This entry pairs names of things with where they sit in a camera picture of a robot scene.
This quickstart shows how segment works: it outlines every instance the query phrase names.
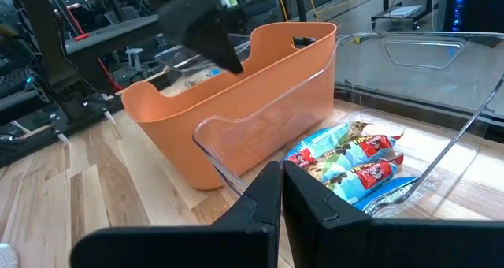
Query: snack package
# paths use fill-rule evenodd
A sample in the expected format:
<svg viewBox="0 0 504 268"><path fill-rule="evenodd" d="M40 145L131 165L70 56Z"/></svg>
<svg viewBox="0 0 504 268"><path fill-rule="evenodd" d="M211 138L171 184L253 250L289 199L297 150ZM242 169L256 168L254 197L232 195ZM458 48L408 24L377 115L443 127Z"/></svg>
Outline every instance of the snack package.
<svg viewBox="0 0 504 268"><path fill-rule="evenodd" d="M352 121L331 128L324 128L305 138L290 150L283 160L294 162L306 169L317 158L341 146L348 140L359 137L368 123Z"/></svg>
<svg viewBox="0 0 504 268"><path fill-rule="evenodd" d="M390 160L382 159L379 162L355 166L333 177L324 185L341 199L355 204L389 181L397 172L403 159L404 156L400 154Z"/></svg>
<svg viewBox="0 0 504 268"><path fill-rule="evenodd" d="M373 135L350 140L329 151L310 164L306 171L325 184L347 170L370 162L377 162L392 150L399 136Z"/></svg>
<svg viewBox="0 0 504 268"><path fill-rule="evenodd" d="M418 177L394 178L371 192L363 200L355 203L354 207L366 214L374 215L381 208L402 198L413 187L417 179Z"/></svg>

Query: black machine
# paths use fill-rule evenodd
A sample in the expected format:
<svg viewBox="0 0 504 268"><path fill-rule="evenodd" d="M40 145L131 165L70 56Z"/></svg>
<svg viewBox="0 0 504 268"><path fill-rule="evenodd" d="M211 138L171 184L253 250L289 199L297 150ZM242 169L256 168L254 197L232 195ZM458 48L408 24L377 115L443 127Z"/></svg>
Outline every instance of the black machine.
<svg viewBox="0 0 504 268"><path fill-rule="evenodd" d="M89 70L91 65L89 69L82 68L82 65L78 69L72 63L72 61L89 61L89 58L96 58L96 55L89 54L102 47L97 44L90 47L81 45L80 59L76 58L77 55L74 56L72 50L65 47L62 26L55 17L50 0L13 1L17 6L22 25L26 30L30 30L25 37L20 37L19 40L24 40L31 49L30 71L34 76L31 78L32 86L30 87L33 87L33 92L36 92L32 99L37 102L29 101L20 105L20 110L36 110L48 102L53 102L58 111L54 116L54 127L50 130L51 133L47 133L47 131L38 133L32 136L29 141L0 141L0 167L53 143L57 140L56 135L70 135L100 121L105 112L117 111L122 107L119 98L110 91L110 86L105 86L107 82L103 81L98 86L84 79L84 77L92 79ZM220 0L152 0L152 5L158 9L158 16L157 19L146 17L148 22L141 19L144 20L144 23L140 23L145 26L144 31L153 35L159 32L158 29L162 29L167 39L177 44L182 43L210 61L217 63L220 67L233 73L243 71L235 50L228 41L222 21L224 8ZM105 39L106 36L110 37L105 34L97 35L89 41L94 43L102 39L105 40L101 46L107 45L108 49L105 48L107 52L110 52L110 48L116 50L124 47L119 39ZM137 32L132 26L129 27L123 38L135 40L139 36L141 36L140 32ZM165 83L159 84L158 87L167 86L163 84ZM103 94L112 95L113 99L106 98ZM19 112L16 109L15 113L11 112L5 115L4 111L2 118L4 122L15 119Z"/></svg>
<svg viewBox="0 0 504 268"><path fill-rule="evenodd" d="M439 0L439 30L504 32L502 0Z"/></svg>
<svg viewBox="0 0 504 268"><path fill-rule="evenodd" d="M86 117L93 111L85 104L86 97L95 93L67 59L62 42L61 27L54 17L49 0L19 0L41 52L44 73L34 81L44 100L54 101L69 123ZM159 9L159 24L170 39L183 43L211 61L234 73L242 66L220 19L220 0L152 0Z"/></svg>
<svg viewBox="0 0 504 268"><path fill-rule="evenodd" d="M285 162L270 162L211 226L103 229L73 248L84 267L277 267L280 208L294 265L502 267L504 223L379 219Z"/></svg>

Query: clear plastic bin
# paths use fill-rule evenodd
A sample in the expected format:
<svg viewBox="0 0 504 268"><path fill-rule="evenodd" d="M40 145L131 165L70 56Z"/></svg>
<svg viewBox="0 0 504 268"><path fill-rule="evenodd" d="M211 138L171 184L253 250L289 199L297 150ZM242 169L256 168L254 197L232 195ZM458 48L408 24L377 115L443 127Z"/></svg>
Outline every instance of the clear plastic bin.
<svg viewBox="0 0 504 268"><path fill-rule="evenodd" d="M330 23L263 25L250 35L251 53L243 63L243 73L222 72L172 97L148 82L137 82L122 94L121 101L190 186L220 188L224 182L193 142L198 124L210 116L241 118L268 107L257 121L259 124L250 125L256 129L254 136L241 135L240 131L248 131L247 124L230 129L238 137L237 143L231 145L239 149L235 152L249 154L238 156L229 151L223 161L228 162L227 166L238 166L237 175L245 173L250 163L268 157L332 111L335 33L336 26ZM304 48L294 47L294 37L316 42ZM251 150L250 146L258 140L264 143Z"/></svg>
<svg viewBox="0 0 504 268"><path fill-rule="evenodd" d="M419 179L394 195L370 203L367 213L391 218L479 218L477 214L465 214L467 208L455 206L450 196L457 190L459 197L495 191L490 188L479 193L478 186L467 188L471 183L465 182L465 177L473 180L480 171L492 177L488 169L479 168L478 161L485 159L481 148L489 143L482 138L487 122L502 101L499 90L504 73L503 39L500 34L432 32L345 36L339 39L336 49L338 99L332 113L321 123L291 137L291 142L259 163L246 157L253 157L251 150L267 141L256 140L247 149L235 149L232 145L259 132L259 136L264 136L264 131L268 131L262 127L265 121L288 117L265 115L269 106L239 119L208 117L195 129L194 140L239 196L266 162L282 160L294 145L318 129L349 121L372 123L364 128L363 135L404 133L394 146L396 154L405 156L395 178ZM275 131L272 137L281 136L283 129ZM237 177L236 168L224 162L230 154L241 156L249 171ZM490 177L478 178L487 181ZM483 207L488 206L489 200L495 201L482 198ZM490 208L484 216L504 219L498 209Z"/></svg>
<svg viewBox="0 0 504 268"><path fill-rule="evenodd" d="M244 61L248 58L250 55L248 35L231 34L228 36L228 40L235 47L236 54L238 54L240 61ZM155 58L165 67L180 71L184 78L188 78L205 70L207 71L206 73L211 76L220 72L220 68L214 63L182 45L158 53Z"/></svg>

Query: wooden table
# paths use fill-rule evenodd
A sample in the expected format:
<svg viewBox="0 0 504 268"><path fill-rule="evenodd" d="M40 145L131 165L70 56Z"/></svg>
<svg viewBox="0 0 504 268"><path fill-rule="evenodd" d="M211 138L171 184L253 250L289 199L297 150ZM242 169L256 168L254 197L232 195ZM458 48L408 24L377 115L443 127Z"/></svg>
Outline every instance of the wooden table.
<svg viewBox="0 0 504 268"><path fill-rule="evenodd" d="M310 132L357 109L335 101L333 113ZM226 188L190 188L124 111L113 117L116 124L103 121L77 133L68 147L56 143L0 169L0 241L16 249L21 267L67 267L72 245L96 229L209 225L234 203ZM379 117L391 125L405 125L395 148L406 155L404 173L420 173L418 168L423 169L453 136L433 125L389 114ZM269 159L281 158L294 143ZM415 150L426 146L431 146L429 151ZM405 216L504 219L503 145L469 136L442 166L441 177L455 183L447 198L429 195ZM260 168L254 167L244 179L253 180ZM279 266L289 267L292 257L282 227Z"/></svg>

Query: black cable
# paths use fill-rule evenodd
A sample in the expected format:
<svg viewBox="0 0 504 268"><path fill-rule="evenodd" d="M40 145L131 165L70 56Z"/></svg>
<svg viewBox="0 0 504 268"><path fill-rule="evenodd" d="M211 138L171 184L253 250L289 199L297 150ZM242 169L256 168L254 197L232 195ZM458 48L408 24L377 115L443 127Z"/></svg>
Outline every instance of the black cable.
<svg viewBox="0 0 504 268"><path fill-rule="evenodd" d="M59 22L59 20L57 20L57 18L54 18L54 20L56 21L57 23L57 26L58 26L58 30L60 32L60 40L61 40L61 49L63 50L63 54L65 55L65 60L73 67L75 68L75 70L77 70L78 72L78 68L75 64L73 64L73 62L71 62L70 60L68 60L68 53L67 53L67 50L66 50L66 45L65 45L65 30L63 28L63 26L61 25L61 23ZM85 80L83 77L80 78L84 84L85 84L85 87L90 90L90 91L94 91L96 93L99 93L99 94L106 94L106 95L112 95L114 98L117 98L118 96L114 93L114 92L111 92L109 94L105 93L104 91L99 91L98 89L94 88L87 80Z"/></svg>
<svg viewBox="0 0 504 268"><path fill-rule="evenodd" d="M22 10L24 8L23 8L23 6L21 5L21 3L19 1L17 1L17 0L12 0L12 1L13 1L14 8L16 9L17 17L19 18L19 21L21 23L21 27L27 33L27 35L26 35L27 38L24 38L24 37L21 37L21 38L28 44L28 48L30 48L31 52L34 54L34 59L37 60L37 61L39 61L37 63L43 64L41 58L38 58L36 56L36 54L40 54L40 50L39 50L38 46L35 45L35 43L33 43L33 41L32 41L31 35L33 35L33 32L28 27L28 24L25 21L25 16L24 16L24 14L22 12Z"/></svg>
<svg viewBox="0 0 504 268"><path fill-rule="evenodd" d="M394 21L392 20L392 17L391 17L391 12L392 12L392 8L394 8L394 4L395 4L395 0L392 0L392 5L391 5L391 8L388 10L388 20L392 23L392 25L394 26L394 30L395 31L398 31L397 29L397 26L395 25Z"/></svg>
<svg viewBox="0 0 504 268"><path fill-rule="evenodd" d="M292 4L291 4L291 0L286 0L287 3L289 4L289 11L292 13Z"/></svg>

